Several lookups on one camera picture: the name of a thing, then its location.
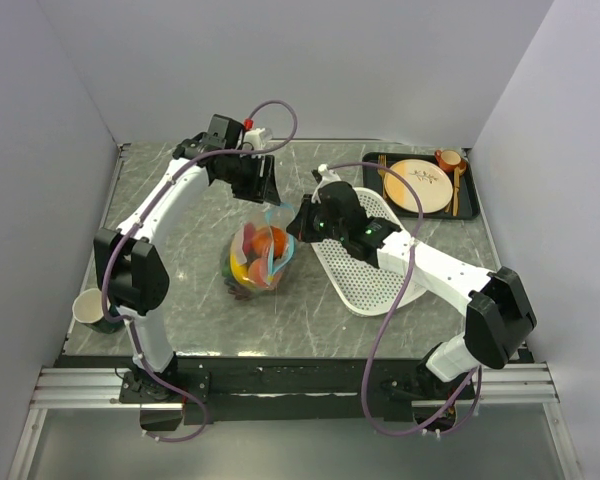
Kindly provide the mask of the small orange pumpkin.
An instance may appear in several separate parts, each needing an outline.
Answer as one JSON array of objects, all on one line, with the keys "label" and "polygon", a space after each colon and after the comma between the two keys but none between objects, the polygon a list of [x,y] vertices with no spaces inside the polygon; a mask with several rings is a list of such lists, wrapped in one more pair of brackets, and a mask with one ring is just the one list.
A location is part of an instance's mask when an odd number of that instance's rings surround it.
[{"label": "small orange pumpkin", "polygon": [[280,228],[263,227],[256,231],[252,249],[260,257],[273,252],[273,258],[281,258],[287,247],[287,234]]}]

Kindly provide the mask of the clear zip top bag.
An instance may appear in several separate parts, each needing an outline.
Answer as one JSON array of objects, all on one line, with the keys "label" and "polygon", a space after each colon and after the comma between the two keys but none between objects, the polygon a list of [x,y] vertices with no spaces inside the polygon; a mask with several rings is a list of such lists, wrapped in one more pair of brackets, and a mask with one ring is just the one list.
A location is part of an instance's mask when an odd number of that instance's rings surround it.
[{"label": "clear zip top bag", "polygon": [[286,231],[295,209],[282,203],[252,214],[225,244],[220,273],[228,293],[239,301],[277,289],[296,250]]}]

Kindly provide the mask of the white perforated plastic basket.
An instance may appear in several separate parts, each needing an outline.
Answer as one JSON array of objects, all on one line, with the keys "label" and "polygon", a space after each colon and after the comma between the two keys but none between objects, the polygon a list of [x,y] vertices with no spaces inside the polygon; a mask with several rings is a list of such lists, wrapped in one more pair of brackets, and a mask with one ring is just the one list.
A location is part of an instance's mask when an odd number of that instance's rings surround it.
[{"label": "white perforated plastic basket", "polygon": [[[405,230],[380,194],[364,187],[354,187],[354,190],[368,216],[384,218]],[[313,243],[311,247],[339,298],[351,313],[361,317],[386,315],[404,283],[404,274],[379,270],[356,260],[335,240]],[[406,306],[425,293],[424,287],[411,280],[397,308]]]}]

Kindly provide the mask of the orange peach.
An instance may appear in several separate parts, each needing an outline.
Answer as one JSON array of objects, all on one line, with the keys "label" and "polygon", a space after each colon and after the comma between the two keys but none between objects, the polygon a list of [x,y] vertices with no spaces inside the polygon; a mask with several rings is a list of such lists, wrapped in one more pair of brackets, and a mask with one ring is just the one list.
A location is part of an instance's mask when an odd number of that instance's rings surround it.
[{"label": "orange peach", "polygon": [[248,268],[248,279],[257,287],[269,288],[273,276],[269,272],[268,260],[262,257],[255,259]]}]

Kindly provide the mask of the yellow banana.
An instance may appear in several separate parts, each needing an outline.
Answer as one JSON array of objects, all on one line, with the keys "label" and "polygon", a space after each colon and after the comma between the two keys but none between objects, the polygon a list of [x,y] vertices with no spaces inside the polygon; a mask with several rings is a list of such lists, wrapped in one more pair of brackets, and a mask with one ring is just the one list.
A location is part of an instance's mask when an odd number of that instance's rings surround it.
[{"label": "yellow banana", "polygon": [[252,269],[251,265],[260,259],[259,256],[248,256],[242,261],[236,254],[229,255],[229,266],[234,279],[243,286],[259,287],[261,278],[257,269]]}]

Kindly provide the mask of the green vegetable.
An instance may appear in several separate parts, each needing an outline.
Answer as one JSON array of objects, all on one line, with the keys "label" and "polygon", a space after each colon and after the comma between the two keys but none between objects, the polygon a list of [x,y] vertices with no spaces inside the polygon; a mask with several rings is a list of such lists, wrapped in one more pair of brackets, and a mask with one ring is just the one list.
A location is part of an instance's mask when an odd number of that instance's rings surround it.
[{"label": "green vegetable", "polygon": [[225,257],[224,259],[221,260],[220,266],[221,266],[221,274],[223,277],[230,277],[232,275],[230,259],[228,257]]}]

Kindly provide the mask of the red grape bunch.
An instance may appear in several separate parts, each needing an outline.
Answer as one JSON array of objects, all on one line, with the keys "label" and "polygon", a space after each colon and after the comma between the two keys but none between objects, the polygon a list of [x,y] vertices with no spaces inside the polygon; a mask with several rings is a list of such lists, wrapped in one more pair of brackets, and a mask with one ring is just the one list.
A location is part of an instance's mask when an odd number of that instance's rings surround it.
[{"label": "red grape bunch", "polygon": [[248,288],[244,288],[241,285],[232,285],[228,288],[228,292],[234,297],[235,300],[244,301],[252,298],[252,291]]}]

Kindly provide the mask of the red chili pepper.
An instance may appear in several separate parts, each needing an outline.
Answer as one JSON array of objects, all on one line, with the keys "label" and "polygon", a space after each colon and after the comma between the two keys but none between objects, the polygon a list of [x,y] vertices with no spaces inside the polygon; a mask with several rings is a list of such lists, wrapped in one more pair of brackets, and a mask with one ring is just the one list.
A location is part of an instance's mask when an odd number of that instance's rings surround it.
[{"label": "red chili pepper", "polygon": [[252,248],[252,241],[256,233],[256,227],[252,222],[247,223],[242,232],[242,249],[249,252]]}]

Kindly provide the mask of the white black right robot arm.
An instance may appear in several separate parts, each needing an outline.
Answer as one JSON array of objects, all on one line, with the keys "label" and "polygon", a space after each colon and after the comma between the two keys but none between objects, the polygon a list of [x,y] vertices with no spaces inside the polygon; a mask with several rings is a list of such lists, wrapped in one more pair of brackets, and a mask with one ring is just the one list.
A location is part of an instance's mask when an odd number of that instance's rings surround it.
[{"label": "white black right robot arm", "polygon": [[305,195],[286,230],[304,243],[334,240],[352,258],[409,277],[464,315],[463,334],[436,347],[417,375],[419,390],[429,398],[440,398],[456,377],[476,367],[503,368],[537,325],[515,271],[462,262],[416,240],[398,223],[368,215],[344,181]]}]

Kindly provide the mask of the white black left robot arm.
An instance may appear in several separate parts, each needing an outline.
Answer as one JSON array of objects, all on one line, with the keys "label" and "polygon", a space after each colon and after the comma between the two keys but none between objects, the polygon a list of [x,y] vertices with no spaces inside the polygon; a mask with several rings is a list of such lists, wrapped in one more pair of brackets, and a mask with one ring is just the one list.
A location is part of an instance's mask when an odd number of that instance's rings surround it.
[{"label": "white black left robot arm", "polygon": [[274,157],[266,149],[271,138],[268,128],[214,115],[206,131],[176,146],[140,206],[116,228],[95,235],[98,287],[129,321],[133,362],[148,371],[142,387],[156,401],[171,399],[179,387],[168,370],[174,350],[161,311],[170,285],[163,245],[181,214],[215,181],[229,185],[236,199],[280,204]]}]

